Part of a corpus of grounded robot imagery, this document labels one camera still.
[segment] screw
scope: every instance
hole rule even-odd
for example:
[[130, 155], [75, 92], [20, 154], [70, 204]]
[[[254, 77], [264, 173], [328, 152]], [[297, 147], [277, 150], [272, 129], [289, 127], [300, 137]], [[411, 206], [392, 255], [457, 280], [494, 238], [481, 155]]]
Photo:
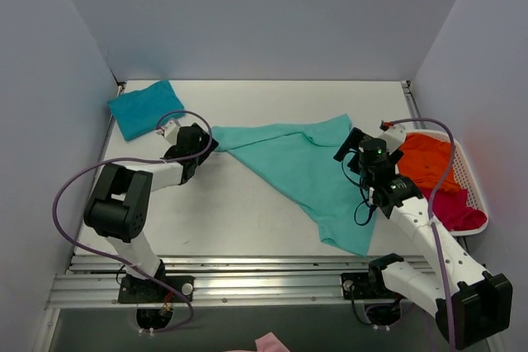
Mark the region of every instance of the screw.
[[193, 290], [192, 284], [183, 284], [181, 287], [181, 292], [186, 296], [190, 296]]
[[346, 292], [350, 292], [351, 289], [352, 289], [352, 285], [353, 284], [354, 284], [354, 282], [352, 282], [351, 280], [347, 279], [345, 282], [343, 282], [343, 289]]

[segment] white plastic basket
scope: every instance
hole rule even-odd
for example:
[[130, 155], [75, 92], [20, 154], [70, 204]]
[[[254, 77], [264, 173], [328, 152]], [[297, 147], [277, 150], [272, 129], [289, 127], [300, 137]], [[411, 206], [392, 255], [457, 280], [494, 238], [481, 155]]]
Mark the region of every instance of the white plastic basket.
[[[436, 138], [438, 140], [449, 142], [449, 136], [446, 133], [435, 131], [432, 129], [415, 129], [408, 131], [413, 134], [425, 134]], [[455, 172], [455, 181], [463, 188], [468, 191], [468, 200], [466, 204], [471, 208], [480, 209], [486, 214], [486, 218], [489, 218], [488, 209], [484, 203], [482, 193], [480, 192], [479, 185], [475, 179], [474, 173], [469, 166], [468, 158], [464, 153], [464, 149], [460, 143], [455, 139], [455, 160], [453, 161], [453, 170]], [[467, 231], [451, 231], [453, 237], [463, 237], [466, 235], [478, 234], [488, 226], [488, 220], [481, 227], [474, 230]]]

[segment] pink object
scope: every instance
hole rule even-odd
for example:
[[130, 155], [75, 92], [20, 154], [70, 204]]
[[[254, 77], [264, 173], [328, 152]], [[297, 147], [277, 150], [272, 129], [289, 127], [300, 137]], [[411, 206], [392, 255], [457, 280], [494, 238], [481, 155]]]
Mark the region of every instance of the pink object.
[[[431, 190], [420, 189], [429, 200]], [[488, 219], [481, 210], [466, 205], [468, 191], [460, 189], [458, 193], [446, 193], [438, 190], [432, 211], [449, 231], [475, 230]]]
[[[282, 344], [275, 334], [267, 333], [265, 336], [255, 340], [257, 345], [257, 352], [290, 352], [288, 348]], [[251, 352], [247, 350], [232, 350], [230, 352]]]

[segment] blue cloth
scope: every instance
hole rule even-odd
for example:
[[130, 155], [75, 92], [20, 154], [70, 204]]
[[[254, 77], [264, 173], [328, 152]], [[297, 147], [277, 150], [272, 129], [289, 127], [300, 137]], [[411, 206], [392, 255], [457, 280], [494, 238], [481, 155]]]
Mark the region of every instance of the blue cloth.
[[[108, 101], [108, 107], [126, 141], [153, 131], [160, 117], [166, 113], [183, 110], [183, 104], [167, 80], [155, 82], [144, 90], [119, 95]], [[182, 116], [171, 115], [175, 119]]]
[[[230, 153], [299, 204], [317, 223], [322, 242], [366, 256], [375, 219], [364, 227], [354, 223], [354, 210], [363, 199], [333, 159], [350, 130], [350, 119], [340, 115], [318, 124], [214, 127], [213, 136], [219, 142], [217, 152]], [[365, 221], [368, 213], [362, 205], [358, 221]]]

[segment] tabletop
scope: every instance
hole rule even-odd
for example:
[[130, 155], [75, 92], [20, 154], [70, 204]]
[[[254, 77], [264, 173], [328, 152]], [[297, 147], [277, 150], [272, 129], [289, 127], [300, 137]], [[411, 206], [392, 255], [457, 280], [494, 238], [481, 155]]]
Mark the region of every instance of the tabletop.
[[[153, 81], [130, 81], [125, 92]], [[186, 109], [211, 125], [316, 123], [347, 113], [354, 126], [380, 134], [381, 120], [409, 117], [400, 82], [171, 81]], [[197, 120], [191, 115], [182, 125]], [[154, 132], [126, 142], [114, 124], [105, 159], [159, 158], [168, 143]], [[321, 243], [301, 208], [228, 153], [213, 153], [183, 186], [151, 194], [144, 228], [160, 256], [353, 256]], [[113, 252], [84, 224], [81, 243]], [[379, 213], [369, 256], [420, 256], [405, 235]], [[89, 255], [79, 251], [80, 255]]]

